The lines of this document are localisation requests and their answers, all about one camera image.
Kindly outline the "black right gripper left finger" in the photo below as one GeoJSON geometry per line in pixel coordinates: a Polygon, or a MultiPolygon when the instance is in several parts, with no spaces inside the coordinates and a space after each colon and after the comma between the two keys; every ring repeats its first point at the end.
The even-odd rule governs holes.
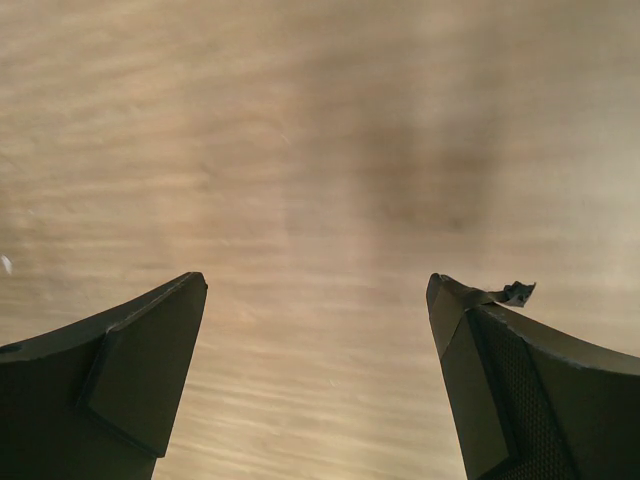
{"type": "Polygon", "coordinates": [[[200,272],[1,348],[4,479],[149,479],[207,297],[200,272]]]}

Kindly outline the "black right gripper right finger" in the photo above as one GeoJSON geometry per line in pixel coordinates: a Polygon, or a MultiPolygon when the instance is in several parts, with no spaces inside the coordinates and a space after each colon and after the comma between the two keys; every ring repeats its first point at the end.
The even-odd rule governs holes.
{"type": "Polygon", "coordinates": [[[470,479],[635,479],[639,361],[520,313],[499,291],[433,274],[429,322],[470,479]]]}

